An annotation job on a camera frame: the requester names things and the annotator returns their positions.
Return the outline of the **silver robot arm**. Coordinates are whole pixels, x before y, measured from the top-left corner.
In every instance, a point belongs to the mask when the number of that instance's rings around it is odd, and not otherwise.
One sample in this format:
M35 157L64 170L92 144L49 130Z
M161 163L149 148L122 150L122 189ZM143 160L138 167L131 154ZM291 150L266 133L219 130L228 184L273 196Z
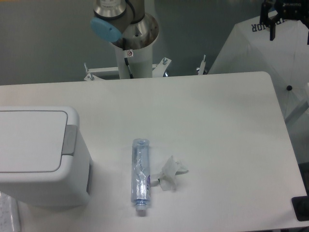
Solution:
M96 0L93 32L122 50L138 50L154 43L159 35L156 19L145 12L143 0ZM301 21L309 25L307 0L265 0L261 4L259 24L270 30L270 40L276 37L276 25L281 20Z

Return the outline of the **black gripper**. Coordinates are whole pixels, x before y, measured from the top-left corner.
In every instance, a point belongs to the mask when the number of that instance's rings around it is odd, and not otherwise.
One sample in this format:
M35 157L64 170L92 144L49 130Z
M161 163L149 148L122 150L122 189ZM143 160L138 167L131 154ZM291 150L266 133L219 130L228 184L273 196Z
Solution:
M269 17L271 9L277 14ZM309 1L308 0L264 0L261 5L260 23L269 23L270 40L276 37L276 25L280 19L296 20L307 24L309 29Z

